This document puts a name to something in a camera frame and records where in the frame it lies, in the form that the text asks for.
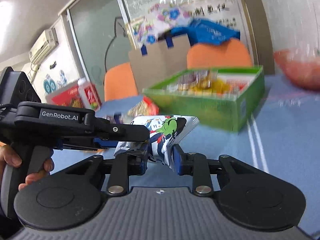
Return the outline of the person's left hand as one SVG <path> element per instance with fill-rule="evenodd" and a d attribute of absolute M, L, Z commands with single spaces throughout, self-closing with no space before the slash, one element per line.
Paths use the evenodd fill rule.
<path fill-rule="evenodd" d="M 11 166 L 14 168 L 20 167 L 22 160 L 9 145 L 5 145 L 2 142 L 1 142 L 1 148 L 0 148 L 0 159 L 1 159 L 0 169 L 1 169 L 1 183 L 2 183 L 4 169 L 7 166 Z M 42 170 L 40 170 L 37 173 L 31 173 L 26 176 L 25 181 L 18 186 L 18 190 L 21 191 L 23 188 L 25 188 L 28 185 L 31 185 L 33 182 L 50 175 L 50 172 L 52 172 L 53 169 L 54 169 L 54 162 L 52 158 L 49 158 L 43 163 Z"/>

